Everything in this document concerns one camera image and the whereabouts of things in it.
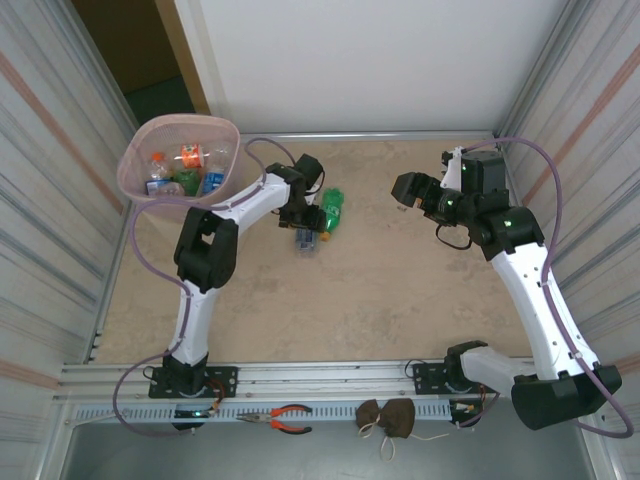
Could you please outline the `brown cloth pouch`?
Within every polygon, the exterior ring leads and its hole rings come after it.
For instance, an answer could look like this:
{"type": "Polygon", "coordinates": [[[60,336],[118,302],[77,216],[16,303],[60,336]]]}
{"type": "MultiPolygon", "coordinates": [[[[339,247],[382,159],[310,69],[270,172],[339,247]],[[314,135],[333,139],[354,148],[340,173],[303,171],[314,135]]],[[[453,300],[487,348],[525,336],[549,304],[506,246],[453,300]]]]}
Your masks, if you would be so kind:
{"type": "Polygon", "coordinates": [[[368,438],[376,427],[383,428],[382,409],[375,399],[363,402],[356,410],[358,437],[368,438]]]}
{"type": "Polygon", "coordinates": [[[380,447],[380,457],[391,462],[396,456],[395,440],[413,439],[429,442],[446,438],[447,434],[425,437],[413,432],[416,421],[416,407],[408,398],[392,399],[385,403],[376,416],[374,425],[384,432],[380,447]]]}

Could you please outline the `brown door panel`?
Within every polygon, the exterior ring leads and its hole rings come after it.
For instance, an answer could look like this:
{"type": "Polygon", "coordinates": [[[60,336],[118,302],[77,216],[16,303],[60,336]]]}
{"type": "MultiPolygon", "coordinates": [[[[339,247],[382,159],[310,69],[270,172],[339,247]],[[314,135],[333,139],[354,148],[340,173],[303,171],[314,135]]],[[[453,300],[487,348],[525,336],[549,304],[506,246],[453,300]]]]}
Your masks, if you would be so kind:
{"type": "Polygon", "coordinates": [[[194,109],[199,114],[209,115],[211,111],[179,17],[176,0],[154,0],[154,3],[194,109]]]}

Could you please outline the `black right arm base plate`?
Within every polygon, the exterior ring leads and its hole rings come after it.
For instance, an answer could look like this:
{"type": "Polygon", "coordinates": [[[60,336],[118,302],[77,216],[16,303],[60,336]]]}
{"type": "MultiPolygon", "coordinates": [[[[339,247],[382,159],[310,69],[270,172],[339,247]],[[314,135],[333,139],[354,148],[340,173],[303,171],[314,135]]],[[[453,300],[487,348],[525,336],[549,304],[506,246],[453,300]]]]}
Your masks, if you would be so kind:
{"type": "Polygon", "coordinates": [[[417,395],[480,394],[481,384],[468,380],[459,367],[450,367],[444,361],[418,362],[411,365],[417,395]]]}

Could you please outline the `pink mesh bin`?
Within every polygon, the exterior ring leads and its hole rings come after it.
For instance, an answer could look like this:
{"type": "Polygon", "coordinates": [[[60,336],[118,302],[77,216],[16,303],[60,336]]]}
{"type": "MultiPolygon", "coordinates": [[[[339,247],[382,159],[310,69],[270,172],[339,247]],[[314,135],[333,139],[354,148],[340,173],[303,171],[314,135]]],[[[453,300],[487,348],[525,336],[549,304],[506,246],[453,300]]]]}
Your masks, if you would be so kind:
{"type": "Polygon", "coordinates": [[[207,169],[207,161],[203,168],[199,168],[201,184],[196,197],[176,196],[193,204],[213,205],[219,203],[241,189],[242,167],[238,160],[240,134],[229,121],[217,117],[197,114],[170,114],[156,117],[143,126],[129,143],[117,169],[117,181],[120,190],[136,205],[140,206],[164,195],[162,187],[155,197],[146,195],[145,182],[152,179],[169,179],[182,170],[174,170],[168,165],[155,163],[151,154],[165,151],[170,146],[199,143],[207,150],[216,141],[227,141],[234,144],[234,159],[225,172],[224,182],[212,193],[202,196],[201,185],[207,169]]]}

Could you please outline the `aluminium frame bar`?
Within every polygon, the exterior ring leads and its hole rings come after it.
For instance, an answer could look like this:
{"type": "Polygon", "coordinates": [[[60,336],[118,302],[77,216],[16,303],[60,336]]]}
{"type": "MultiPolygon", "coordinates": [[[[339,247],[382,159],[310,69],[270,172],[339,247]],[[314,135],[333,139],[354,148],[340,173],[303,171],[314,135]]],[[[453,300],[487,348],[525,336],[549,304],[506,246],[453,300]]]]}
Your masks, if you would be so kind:
{"type": "Polygon", "coordinates": [[[279,143],[337,142],[337,141],[425,141],[425,140],[487,140],[493,137],[485,130],[435,130],[435,131],[375,131],[375,132],[304,132],[304,133],[244,133],[241,142],[254,138],[269,138],[279,143]]]}

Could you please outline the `green bottle yellow cap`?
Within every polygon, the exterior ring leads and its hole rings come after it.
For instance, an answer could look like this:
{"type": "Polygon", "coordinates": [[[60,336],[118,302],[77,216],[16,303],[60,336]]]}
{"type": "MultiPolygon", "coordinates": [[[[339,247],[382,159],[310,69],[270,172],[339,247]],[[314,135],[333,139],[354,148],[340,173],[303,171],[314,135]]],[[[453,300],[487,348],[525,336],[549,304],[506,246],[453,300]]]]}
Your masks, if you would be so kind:
{"type": "Polygon", "coordinates": [[[201,184],[201,175],[198,169],[178,171],[173,175],[172,180],[182,186],[185,196],[197,196],[201,184]]]}
{"type": "Polygon", "coordinates": [[[327,242],[340,224],[344,205],[344,192],[339,188],[327,189],[322,196],[321,208],[325,212],[326,225],[319,235],[321,241],[327,242]]]}

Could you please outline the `grey metal shelf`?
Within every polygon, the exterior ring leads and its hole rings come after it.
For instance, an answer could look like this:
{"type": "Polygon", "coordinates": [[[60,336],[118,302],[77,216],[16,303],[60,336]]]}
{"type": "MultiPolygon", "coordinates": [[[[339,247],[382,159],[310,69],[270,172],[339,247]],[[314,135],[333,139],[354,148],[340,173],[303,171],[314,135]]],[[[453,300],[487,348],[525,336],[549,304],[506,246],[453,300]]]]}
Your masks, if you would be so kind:
{"type": "Polygon", "coordinates": [[[597,480],[571,425],[537,432],[500,402],[474,429],[419,421],[416,437],[384,445],[352,421],[316,422],[291,436],[265,425],[213,423],[175,438],[117,424],[75,428],[61,471],[47,480],[597,480]]]}

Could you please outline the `aluminium mounting rail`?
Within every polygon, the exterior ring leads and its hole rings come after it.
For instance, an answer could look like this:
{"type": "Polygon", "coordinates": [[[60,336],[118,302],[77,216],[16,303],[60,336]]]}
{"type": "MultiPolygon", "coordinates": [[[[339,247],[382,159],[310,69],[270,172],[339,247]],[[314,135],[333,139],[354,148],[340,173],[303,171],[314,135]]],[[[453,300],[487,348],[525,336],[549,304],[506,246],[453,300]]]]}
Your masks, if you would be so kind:
{"type": "MultiPolygon", "coordinates": [[[[308,401],[386,400],[415,396],[405,362],[282,362],[240,363],[235,402],[305,403],[308,401]]],[[[116,383],[123,379],[118,398],[124,402],[147,402],[150,380],[140,368],[128,372],[126,365],[69,365],[62,369],[53,400],[105,403],[116,383]]]]}

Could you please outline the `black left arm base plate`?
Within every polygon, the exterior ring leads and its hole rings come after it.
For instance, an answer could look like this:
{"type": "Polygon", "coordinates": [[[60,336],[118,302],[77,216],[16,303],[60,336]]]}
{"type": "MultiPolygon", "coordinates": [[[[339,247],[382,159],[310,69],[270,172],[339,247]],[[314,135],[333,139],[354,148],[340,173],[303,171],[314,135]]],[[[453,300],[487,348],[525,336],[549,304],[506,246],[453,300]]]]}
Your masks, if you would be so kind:
{"type": "Polygon", "coordinates": [[[154,367],[148,396],[152,399],[234,398],[238,383],[237,367],[206,366],[186,371],[154,367]]]}

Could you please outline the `orange label bottle orange cap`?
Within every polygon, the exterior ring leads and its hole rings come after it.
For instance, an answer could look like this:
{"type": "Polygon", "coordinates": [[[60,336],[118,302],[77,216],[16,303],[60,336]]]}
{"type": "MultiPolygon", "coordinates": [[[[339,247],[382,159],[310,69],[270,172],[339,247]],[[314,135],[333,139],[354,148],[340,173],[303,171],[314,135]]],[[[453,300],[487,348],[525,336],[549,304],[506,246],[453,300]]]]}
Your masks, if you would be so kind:
{"type": "Polygon", "coordinates": [[[173,145],[165,151],[151,154],[153,162],[168,165],[174,170],[203,168],[209,157],[210,152],[199,143],[173,145]]]}

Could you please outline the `orange handled pliers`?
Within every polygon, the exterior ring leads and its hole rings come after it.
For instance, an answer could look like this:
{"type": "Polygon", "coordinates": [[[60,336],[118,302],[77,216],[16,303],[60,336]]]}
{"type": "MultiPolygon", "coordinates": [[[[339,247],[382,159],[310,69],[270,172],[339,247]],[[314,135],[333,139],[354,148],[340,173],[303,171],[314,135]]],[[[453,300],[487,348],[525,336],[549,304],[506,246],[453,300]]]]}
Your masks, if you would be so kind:
{"type": "Polygon", "coordinates": [[[287,413],[303,412],[312,413],[313,409],[302,404],[289,404],[279,408],[272,409],[268,413],[248,412],[240,414],[237,420],[249,423],[268,424],[272,429],[278,430],[288,435],[305,435],[312,432],[311,427],[291,427],[283,424],[279,418],[287,413]]]}

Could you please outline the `grey-blue label bottle blue cap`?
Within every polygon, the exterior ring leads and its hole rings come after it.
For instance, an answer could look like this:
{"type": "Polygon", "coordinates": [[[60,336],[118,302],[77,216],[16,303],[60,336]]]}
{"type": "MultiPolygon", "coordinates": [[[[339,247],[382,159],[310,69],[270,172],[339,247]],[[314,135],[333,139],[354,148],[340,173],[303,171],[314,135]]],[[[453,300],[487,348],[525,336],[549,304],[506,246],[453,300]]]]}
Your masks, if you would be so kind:
{"type": "Polygon", "coordinates": [[[300,257],[313,257],[318,251],[318,233],[309,229],[295,231],[295,251],[300,257]]]}

